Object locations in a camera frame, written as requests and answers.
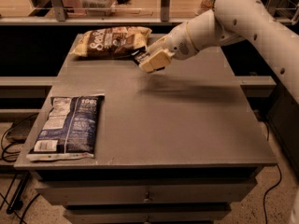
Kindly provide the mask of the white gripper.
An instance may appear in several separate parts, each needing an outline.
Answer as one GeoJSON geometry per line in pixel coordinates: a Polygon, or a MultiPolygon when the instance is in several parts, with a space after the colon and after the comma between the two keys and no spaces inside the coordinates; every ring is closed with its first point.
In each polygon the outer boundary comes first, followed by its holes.
{"type": "Polygon", "coordinates": [[[187,23],[173,28],[167,36],[162,36],[147,47],[149,57],[139,65],[147,72],[152,73],[166,68],[172,60],[186,60],[195,56],[199,50],[193,45],[188,32],[187,23]]]}

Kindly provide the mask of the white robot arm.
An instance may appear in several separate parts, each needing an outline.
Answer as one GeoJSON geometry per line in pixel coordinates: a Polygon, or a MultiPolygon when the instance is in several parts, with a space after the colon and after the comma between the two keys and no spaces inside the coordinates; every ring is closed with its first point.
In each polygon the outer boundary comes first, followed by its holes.
{"type": "Polygon", "coordinates": [[[299,35],[269,14],[261,0],[215,0],[213,8],[176,26],[149,46],[141,64],[146,72],[168,66],[173,59],[186,60],[203,49],[234,44],[243,38],[269,65],[278,84],[278,99],[298,113],[299,35]]]}

